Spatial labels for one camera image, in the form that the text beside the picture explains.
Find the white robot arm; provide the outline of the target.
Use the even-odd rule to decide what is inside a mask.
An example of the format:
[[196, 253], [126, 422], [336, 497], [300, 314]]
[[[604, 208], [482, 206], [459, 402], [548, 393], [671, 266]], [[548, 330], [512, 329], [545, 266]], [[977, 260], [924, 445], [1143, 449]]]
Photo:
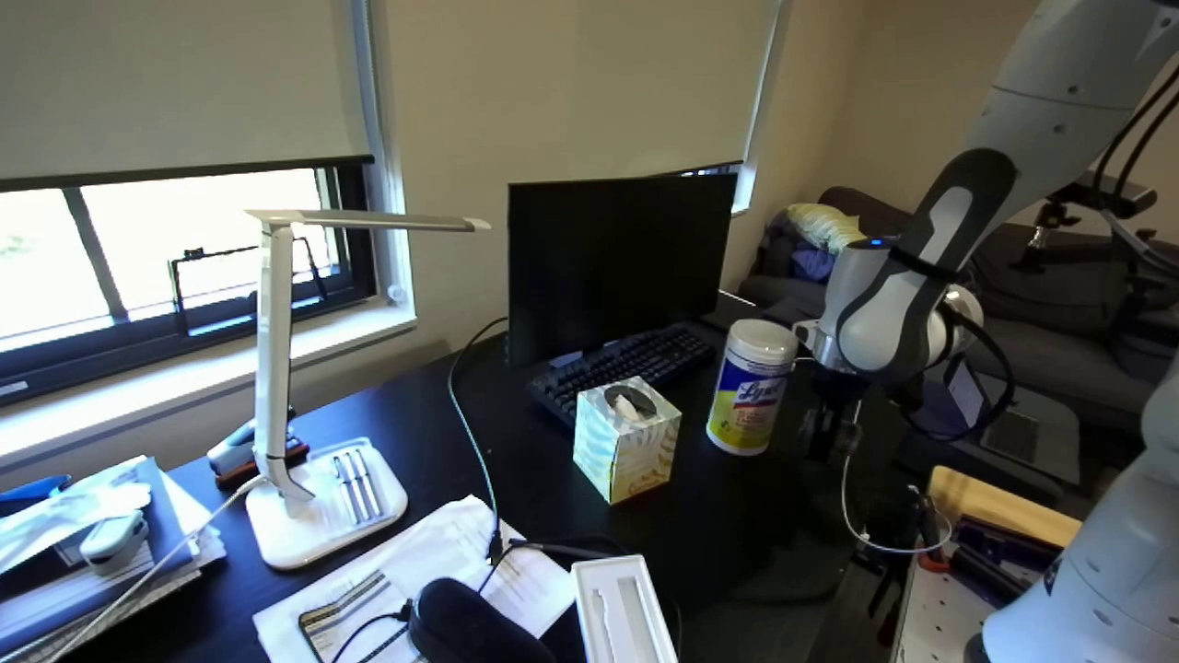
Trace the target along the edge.
[[[808, 350], [827, 372], [906, 378], [984, 240], [1084, 178], [1179, 53], [1175, 0], [1042, 0], [978, 120], [900, 240], [838, 249]], [[1074, 538], [977, 632], [984, 663], [1179, 663], [1179, 372], [1143, 406], [1143, 453]]]

